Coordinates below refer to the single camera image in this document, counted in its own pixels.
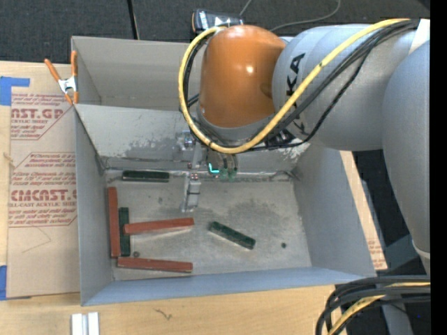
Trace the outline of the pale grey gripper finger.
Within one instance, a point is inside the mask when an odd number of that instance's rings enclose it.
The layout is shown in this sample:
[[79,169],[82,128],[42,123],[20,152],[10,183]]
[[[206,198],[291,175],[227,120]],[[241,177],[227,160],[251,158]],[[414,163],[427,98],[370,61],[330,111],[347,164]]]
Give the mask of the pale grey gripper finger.
[[190,131],[176,133],[173,146],[173,160],[176,162],[192,161],[195,143],[195,137]]
[[182,212],[194,211],[198,206],[201,180],[196,172],[189,173],[184,179],[184,195],[180,204]]

